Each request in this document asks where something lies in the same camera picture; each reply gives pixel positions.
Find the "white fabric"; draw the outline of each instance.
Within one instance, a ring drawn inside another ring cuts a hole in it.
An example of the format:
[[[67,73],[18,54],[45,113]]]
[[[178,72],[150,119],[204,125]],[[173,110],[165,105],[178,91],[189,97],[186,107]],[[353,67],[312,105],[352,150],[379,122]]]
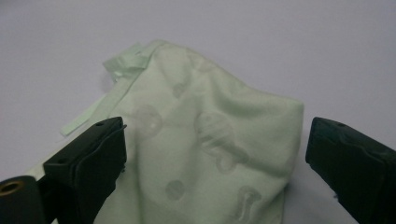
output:
[[[126,172],[95,223],[281,223],[303,105],[190,49],[155,41],[132,54],[105,63],[118,82],[90,120],[128,125]]]

